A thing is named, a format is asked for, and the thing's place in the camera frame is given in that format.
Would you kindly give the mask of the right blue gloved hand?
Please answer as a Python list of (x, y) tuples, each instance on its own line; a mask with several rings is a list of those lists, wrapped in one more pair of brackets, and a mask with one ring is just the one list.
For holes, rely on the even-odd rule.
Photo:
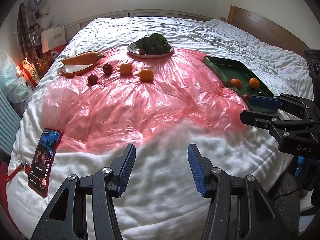
[(305, 157), (298, 156), (297, 169), (295, 171), (296, 180), (300, 180), (303, 178), (304, 174), (307, 172), (308, 166), (309, 166), (308, 159)]

